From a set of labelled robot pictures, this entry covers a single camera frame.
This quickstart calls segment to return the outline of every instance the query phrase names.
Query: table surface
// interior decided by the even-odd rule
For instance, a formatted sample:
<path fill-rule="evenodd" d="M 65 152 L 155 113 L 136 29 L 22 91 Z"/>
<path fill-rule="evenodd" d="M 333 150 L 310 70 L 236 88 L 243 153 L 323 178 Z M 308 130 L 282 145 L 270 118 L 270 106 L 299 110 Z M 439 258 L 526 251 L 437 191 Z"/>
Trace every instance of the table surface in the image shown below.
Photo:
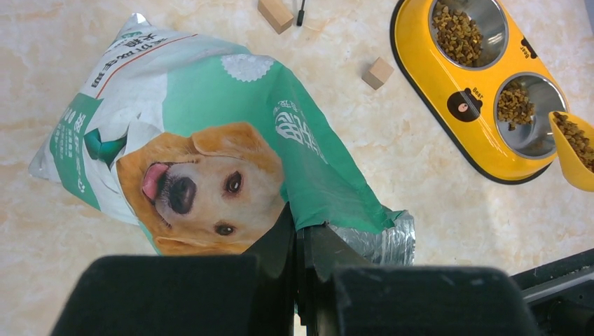
<path fill-rule="evenodd" d="M 285 0 L 293 9 L 297 2 Z M 583 0 L 501 2 L 572 112 L 594 123 L 594 36 Z M 592 248 L 594 194 L 570 186 L 557 160 L 524 185 L 493 183 L 462 157 L 400 71 L 377 92 L 361 80 L 377 57 L 397 69 L 388 34 L 395 3 L 309 1 L 304 27 L 279 36 L 256 0 L 3 2 L 0 333 L 47 334 L 94 259 L 154 253 L 138 227 L 27 173 L 133 12 L 155 25 L 244 44 L 292 69 L 380 201 L 414 215 L 417 264 L 489 265 L 513 274 Z"/>

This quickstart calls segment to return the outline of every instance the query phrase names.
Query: small wooden cube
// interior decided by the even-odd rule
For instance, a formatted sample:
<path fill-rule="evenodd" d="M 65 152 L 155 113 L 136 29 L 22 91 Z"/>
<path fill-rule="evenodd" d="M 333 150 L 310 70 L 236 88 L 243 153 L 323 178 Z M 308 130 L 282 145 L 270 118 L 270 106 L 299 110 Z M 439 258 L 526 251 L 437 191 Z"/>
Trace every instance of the small wooden cube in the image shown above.
<path fill-rule="evenodd" d="M 293 24 L 293 13 L 281 0 L 259 0 L 258 11 L 278 34 L 287 30 Z"/>
<path fill-rule="evenodd" d="M 394 68 L 384 61 L 383 58 L 379 57 L 363 75 L 363 80 L 374 90 L 377 90 L 388 81 L 388 78 L 393 72 Z"/>

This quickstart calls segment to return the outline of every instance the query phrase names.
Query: dog face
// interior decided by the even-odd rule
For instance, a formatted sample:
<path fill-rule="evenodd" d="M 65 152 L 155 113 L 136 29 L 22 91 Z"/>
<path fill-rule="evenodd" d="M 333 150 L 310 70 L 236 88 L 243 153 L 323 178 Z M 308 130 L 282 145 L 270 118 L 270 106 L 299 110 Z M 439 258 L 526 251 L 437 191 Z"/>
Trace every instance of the dog face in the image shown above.
<path fill-rule="evenodd" d="M 164 254 L 241 253 L 284 206 L 280 159 L 247 123 L 190 138 L 161 134 L 117 165 L 128 202 Z"/>

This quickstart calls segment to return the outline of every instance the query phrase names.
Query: kibble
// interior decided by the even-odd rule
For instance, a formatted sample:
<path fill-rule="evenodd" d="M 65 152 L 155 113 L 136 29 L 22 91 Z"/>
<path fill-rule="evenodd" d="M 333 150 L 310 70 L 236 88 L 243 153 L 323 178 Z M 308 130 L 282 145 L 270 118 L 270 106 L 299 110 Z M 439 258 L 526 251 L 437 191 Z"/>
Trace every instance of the kibble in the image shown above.
<path fill-rule="evenodd" d="M 579 129 L 575 122 L 569 121 L 566 115 L 558 112 L 553 113 L 553 115 L 555 116 L 555 124 L 561 130 L 579 160 L 594 173 L 594 148 L 590 145 L 590 139 L 585 137 L 583 130 Z"/>
<path fill-rule="evenodd" d="M 514 81 L 505 85 L 497 102 L 499 121 L 508 122 L 509 130 L 513 131 L 518 125 L 531 125 L 534 112 L 534 104 L 530 102 L 525 88 Z"/>
<path fill-rule="evenodd" d="M 441 1 L 432 18 L 437 29 L 437 44 L 450 59 L 466 67 L 478 67 L 483 51 L 483 35 L 474 20 L 461 10 L 452 10 Z"/>

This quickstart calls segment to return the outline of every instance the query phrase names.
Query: double pet bowl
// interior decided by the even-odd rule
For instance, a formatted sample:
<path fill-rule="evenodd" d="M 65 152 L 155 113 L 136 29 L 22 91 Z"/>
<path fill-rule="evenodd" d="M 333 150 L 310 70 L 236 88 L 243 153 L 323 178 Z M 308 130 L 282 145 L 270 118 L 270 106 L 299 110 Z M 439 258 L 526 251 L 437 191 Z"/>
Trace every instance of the double pet bowl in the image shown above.
<path fill-rule="evenodd" d="M 438 45 L 431 24 L 437 2 L 400 0 L 396 6 L 391 38 L 400 69 L 480 173 L 505 184 L 538 177 L 557 157 L 548 115 L 568 112 L 559 86 L 495 0 L 440 1 L 465 12 L 483 35 L 477 66 L 450 59 Z M 532 124 L 518 125 L 513 131 L 497 119 L 499 96 L 511 81 L 527 90 L 535 107 Z"/>

